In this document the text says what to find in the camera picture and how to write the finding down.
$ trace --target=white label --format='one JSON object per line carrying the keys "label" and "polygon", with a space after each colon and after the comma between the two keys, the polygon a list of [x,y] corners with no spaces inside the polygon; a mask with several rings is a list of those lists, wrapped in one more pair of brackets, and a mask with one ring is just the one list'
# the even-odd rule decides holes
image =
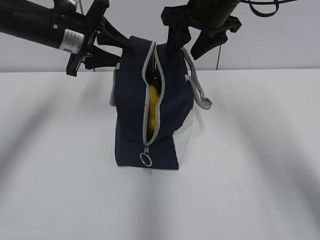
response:
{"label": "white label", "polygon": [[78,54],[82,44],[84,43],[84,40],[85,35],[82,33],[66,29],[64,31],[63,40],[59,49],[72,54]]}

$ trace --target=white tabletop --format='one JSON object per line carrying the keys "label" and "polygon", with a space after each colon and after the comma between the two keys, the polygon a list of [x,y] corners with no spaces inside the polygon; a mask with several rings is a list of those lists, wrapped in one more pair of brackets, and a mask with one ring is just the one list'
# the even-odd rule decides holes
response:
{"label": "white tabletop", "polygon": [[319,240],[320,70],[198,77],[167,171],[117,167],[111,72],[0,73],[0,240]]}

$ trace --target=yellow item inside bag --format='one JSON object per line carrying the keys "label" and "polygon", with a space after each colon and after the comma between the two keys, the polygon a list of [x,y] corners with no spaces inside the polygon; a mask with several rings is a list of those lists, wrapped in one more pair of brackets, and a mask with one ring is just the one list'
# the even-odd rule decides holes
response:
{"label": "yellow item inside bag", "polygon": [[149,103],[149,116],[148,116],[148,131],[147,131],[147,139],[150,141],[152,138],[155,129],[156,129],[156,106],[159,100],[159,93],[157,89],[153,85],[150,86],[150,103]]}

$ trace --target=open zipper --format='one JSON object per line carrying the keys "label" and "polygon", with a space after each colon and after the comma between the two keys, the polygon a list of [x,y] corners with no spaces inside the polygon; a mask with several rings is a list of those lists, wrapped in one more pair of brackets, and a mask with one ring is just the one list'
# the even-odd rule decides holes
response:
{"label": "open zipper", "polygon": [[[150,85],[148,84],[147,77],[146,77],[146,71],[149,62],[154,59],[155,64],[158,68],[158,71],[160,73],[161,78],[161,93],[159,95],[159,99],[155,106],[155,129],[153,132],[153,135],[150,140],[147,138],[148,133],[148,123],[149,123],[149,107],[150,107],[150,99],[151,99],[151,91],[150,91]],[[143,112],[143,126],[142,126],[142,139],[143,139],[143,145],[144,145],[144,152],[140,154],[140,160],[146,167],[152,166],[152,159],[149,156],[149,146],[155,141],[155,139],[158,136],[159,129],[160,129],[160,105],[165,95],[165,76],[162,70],[162,67],[160,65],[158,52],[157,52],[157,46],[156,42],[152,42],[149,52],[147,54],[147,57],[145,59],[143,68],[142,68],[142,79],[145,83],[145,102],[144,102],[144,112]]]}

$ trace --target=fabric bag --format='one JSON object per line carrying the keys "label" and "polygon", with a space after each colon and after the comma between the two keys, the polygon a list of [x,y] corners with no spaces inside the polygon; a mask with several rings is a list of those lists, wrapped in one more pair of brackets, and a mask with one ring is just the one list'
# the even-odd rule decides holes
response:
{"label": "fabric bag", "polygon": [[[168,59],[166,44],[130,37],[114,70],[110,105],[116,107],[115,159],[118,166],[178,170],[193,125],[195,102],[209,110],[195,67],[183,48]],[[159,92],[148,82],[155,61]],[[191,76],[186,66],[188,62]]]}

